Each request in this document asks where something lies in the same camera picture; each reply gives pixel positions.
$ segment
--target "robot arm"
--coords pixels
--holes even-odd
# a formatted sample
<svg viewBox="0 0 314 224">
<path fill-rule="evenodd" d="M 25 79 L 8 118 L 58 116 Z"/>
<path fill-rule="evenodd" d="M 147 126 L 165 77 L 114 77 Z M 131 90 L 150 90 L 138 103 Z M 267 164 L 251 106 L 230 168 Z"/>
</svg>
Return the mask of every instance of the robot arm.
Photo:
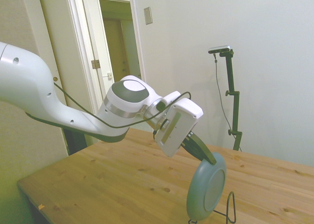
<svg viewBox="0 0 314 224">
<path fill-rule="evenodd" d="M 122 140 L 139 114 L 155 130 L 155 141 L 172 157 L 182 146 L 201 160 L 187 195 L 193 220 L 206 218 L 218 203 L 225 184 L 226 164 L 191 131 L 202 109 L 175 91 L 161 97 L 145 82 L 127 76 L 109 89 L 94 115 L 62 104 L 45 62 L 26 50 L 0 42 L 0 100 L 13 104 L 38 121 L 94 136 L 107 142 Z"/>
<path fill-rule="evenodd" d="M 147 123 L 157 131 L 155 141 L 167 156 L 172 157 L 181 145 L 188 150 L 187 135 L 191 136 L 203 111 L 187 98 L 173 103 L 179 96 L 175 91 L 161 97 L 140 79 L 124 77 L 112 85 L 96 114 L 106 125 L 59 101 L 51 72 L 39 56 L 0 42 L 0 100 L 23 109 L 38 121 L 106 142 L 122 140 L 129 129 L 124 126 L 133 123 L 139 114 L 143 119 L 150 118 Z M 191 149 L 188 152 L 195 156 Z"/>
</svg>

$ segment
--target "black stand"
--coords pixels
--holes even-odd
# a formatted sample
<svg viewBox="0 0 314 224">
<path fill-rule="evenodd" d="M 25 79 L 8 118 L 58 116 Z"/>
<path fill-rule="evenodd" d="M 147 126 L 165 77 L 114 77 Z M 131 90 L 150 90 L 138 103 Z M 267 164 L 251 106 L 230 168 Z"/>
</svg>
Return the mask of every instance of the black stand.
<svg viewBox="0 0 314 224">
<path fill-rule="evenodd" d="M 230 218 L 229 218 L 229 201 L 230 201 L 230 198 L 232 196 L 232 199 L 233 199 L 233 203 L 234 203 L 234 217 L 235 217 L 235 220 L 234 221 L 231 221 Z M 235 194 L 231 191 L 229 193 L 229 196 L 228 196 L 228 199 L 227 199 L 227 211 L 226 211 L 226 214 L 223 214 L 221 212 L 218 212 L 216 210 L 214 210 L 214 212 L 222 215 L 222 216 L 225 216 L 226 217 L 226 224 L 228 224 L 229 222 L 234 224 L 236 223 L 236 203 L 235 203 Z M 192 221 L 192 220 L 189 220 L 188 221 L 188 224 L 197 224 L 197 221 Z"/>
</svg>

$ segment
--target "door frame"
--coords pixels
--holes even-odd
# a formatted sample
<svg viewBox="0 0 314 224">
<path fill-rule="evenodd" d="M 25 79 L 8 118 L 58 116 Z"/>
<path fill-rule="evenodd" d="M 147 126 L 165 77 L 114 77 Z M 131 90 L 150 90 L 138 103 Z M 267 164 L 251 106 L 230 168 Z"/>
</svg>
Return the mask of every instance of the door frame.
<svg viewBox="0 0 314 224">
<path fill-rule="evenodd" d="M 97 112 L 102 104 L 105 96 L 105 86 L 103 83 L 103 76 L 101 69 L 96 71 L 92 68 L 91 61 L 94 60 L 94 53 L 92 47 L 92 40 L 90 35 L 93 35 L 88 28 L 84 5 L 82 0 L 68 0 L 72 22 L 74 25 L 74 32 L 77 37 L 80 56 L 82 58 L 85 79 L 90 94 L 91 105 L 94 112 Z M 139 18 L 136 12 L 135 0 L 130 0 L 131 14 L 133 19 L 133 26 L 135 32 L 136 47 L 138 53 L 138 60 L 141 72 L 141 78 L 146 82 L 146 74 L 144 67 L 143 51 L 141 44 L 141 36 L 139 31 Z"/>
</svg>

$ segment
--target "wall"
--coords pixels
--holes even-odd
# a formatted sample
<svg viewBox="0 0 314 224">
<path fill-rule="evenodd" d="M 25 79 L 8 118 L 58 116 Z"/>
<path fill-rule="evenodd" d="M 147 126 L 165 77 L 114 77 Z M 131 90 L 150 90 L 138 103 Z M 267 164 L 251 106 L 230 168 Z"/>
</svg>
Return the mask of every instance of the wall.
<svg viewBox="0 0 314 224">
<path fill-rule="evenodd" d="M 210 47 L 231 45 L 245 152 L 314 166 L 313 0 L 135 0 L 147 83 L 165 95 L 189 90 L 204 110 L 194 131 L 232 148 L 220 108 Z M 150 6 L 153 23 L 145 25 Z M 233 97 L 218 59 L 223 104 Z"/>
<path fill-rule="evenodd" d="M 39 0 L 0 0 L 0 41 L 40 55 L 58 76 L 38 7 Z M 0 102 L 1 224 L 33 223 L 28 202 L 16 183 L 66 156 L 61 129 L 32 120 L 19 108 Z"/>
</svg>

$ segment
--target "wooden table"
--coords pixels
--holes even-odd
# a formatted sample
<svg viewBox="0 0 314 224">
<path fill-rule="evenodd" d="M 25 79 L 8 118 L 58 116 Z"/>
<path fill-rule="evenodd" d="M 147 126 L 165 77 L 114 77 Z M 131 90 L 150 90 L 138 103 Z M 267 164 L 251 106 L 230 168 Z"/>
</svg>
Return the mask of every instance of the wooden table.
<svg viewBox="0 0 314 224">
<path fill-rule="evenodd" d="M 226 212 L 227 196 L 234 191 L 236 223 L 314 224 L 314 168 L 209 149 L 227 164 L 216 210 Z M 168 158 L 152 133 L 130 129 L 123 141 L 94 144 L 18 185 L 53 224 L 187 224 L 186 196 L 199 163 L 182 148 Z M 198 223 L 226 221 L 213 212 Z"/>
</svg>

